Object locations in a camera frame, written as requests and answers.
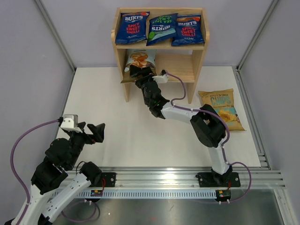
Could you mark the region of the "blue Burts sea salt bag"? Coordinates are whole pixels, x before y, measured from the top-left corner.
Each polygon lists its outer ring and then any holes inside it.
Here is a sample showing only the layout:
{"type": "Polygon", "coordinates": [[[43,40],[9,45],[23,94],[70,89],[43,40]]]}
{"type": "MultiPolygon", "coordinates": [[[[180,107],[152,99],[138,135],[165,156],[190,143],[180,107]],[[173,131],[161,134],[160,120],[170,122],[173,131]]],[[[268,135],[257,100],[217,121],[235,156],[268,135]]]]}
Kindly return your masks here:
{"type": "Polygon", "coordinates": [[[150,19],[147,46],[176,37],[177,13],[150,19]]]}

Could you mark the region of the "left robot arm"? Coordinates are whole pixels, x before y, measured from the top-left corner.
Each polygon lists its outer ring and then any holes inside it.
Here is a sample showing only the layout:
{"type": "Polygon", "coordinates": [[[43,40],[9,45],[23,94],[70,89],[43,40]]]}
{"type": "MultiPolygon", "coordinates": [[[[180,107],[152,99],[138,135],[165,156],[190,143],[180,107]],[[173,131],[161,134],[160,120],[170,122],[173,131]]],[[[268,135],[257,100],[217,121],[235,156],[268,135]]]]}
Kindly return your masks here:
{"type": "Polygon", "coordinates": [[[67,178],[67,172],[74,168],[83,147],[86,144],[93,145],[104,141],[104,130],[104,123],[95,126],[85,122],[75,123],[72,119],[60,117],[35,126],[22,134],[11,150],[10,166],[26,193],[26,200],[18,215],[5,223],[7,225],[51,225],[79,192],[89,186],[97,186],[101,182],[102,171],[93,162],[86,162],[72,182],[55,198],[51,198],[53,192],[67,178]],[[72,127],[63,126],[65,121],[71,122],[72,127]],[[45,158],[33,173],[30,188],[27,188],[14,166],[15,149],[27,134],[53,123],[58,123],[69,139],[58,138],[51,142],[50,147],[45,151],[45,158]]]}

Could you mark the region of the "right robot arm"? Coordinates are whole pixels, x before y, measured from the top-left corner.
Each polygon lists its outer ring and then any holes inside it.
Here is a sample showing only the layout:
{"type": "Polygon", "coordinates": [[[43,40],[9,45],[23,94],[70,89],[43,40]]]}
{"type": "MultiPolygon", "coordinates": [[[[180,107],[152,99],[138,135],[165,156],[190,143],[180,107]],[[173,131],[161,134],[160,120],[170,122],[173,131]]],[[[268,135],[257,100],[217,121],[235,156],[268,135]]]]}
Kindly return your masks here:
{"type": "Polygon", "coordinates": [[[135,85],[141,89],[144,103],[153,116],[190,124],[200,143],[208,148],[212,169],[211,174],[203,177],[203,180],[213,182],[218,186],[227,183],[233,171],[224,150],[224,144],[229,141],[230,132],[213,107],[204,104],[201,108],[192,109],[164,98],[158,84],[167,82],[171,76],[165,70],[155,76],[150,67],[140,68],[131,65],[129,71],[135,85]]]}

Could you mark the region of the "yellow kettle chips bag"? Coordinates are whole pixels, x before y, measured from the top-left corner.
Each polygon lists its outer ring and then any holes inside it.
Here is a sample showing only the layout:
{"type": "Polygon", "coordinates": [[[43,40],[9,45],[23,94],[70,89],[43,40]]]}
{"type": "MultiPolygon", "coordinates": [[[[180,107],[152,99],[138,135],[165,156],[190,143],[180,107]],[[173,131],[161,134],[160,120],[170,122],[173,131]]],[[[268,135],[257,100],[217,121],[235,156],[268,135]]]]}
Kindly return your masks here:
{"type": "Polygon", "coordinates": [[[198,91],[203,105],[213,107],[230,131],[245,131],[234,107],[233,89],[218,91],[198,91]]]}

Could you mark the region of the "blue Burts chilli bag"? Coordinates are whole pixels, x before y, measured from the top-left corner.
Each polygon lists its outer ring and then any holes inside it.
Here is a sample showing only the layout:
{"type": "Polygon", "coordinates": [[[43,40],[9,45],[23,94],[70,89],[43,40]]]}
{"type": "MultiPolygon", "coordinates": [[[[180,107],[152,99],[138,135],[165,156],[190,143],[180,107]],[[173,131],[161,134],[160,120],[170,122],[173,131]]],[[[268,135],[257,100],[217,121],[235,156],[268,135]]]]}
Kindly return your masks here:
{"type": "Polygon", "coordinates": [[[144,41],[146,37],[146,22],[149,11],[135,13],[121,13],[121,22],[115,43],[127,45],[139,41],[144,41]]]}
{"type": "Polygon", "coordinates": [[[201,14],[178,15],[176,19],[176,36],[171,46],[204,43],[201,32],[201,14]]]}

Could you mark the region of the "light blue cassava chips bag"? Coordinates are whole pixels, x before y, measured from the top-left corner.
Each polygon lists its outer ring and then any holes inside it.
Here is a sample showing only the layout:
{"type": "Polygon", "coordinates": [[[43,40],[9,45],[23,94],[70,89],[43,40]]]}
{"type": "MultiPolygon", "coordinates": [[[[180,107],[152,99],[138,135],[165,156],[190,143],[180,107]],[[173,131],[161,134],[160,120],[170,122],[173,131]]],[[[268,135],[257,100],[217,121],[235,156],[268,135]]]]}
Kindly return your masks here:
{"type": "Polygon", "coordinates": [[[129,75],[129,66],[134,65],[140,68],[150,67],[154,75],[156,73],[155,65],[156,50],[155,49],[129,49],[127,51],[127,62],[124,68],[123,79],[121,83],[135,82],[129,75]]]}

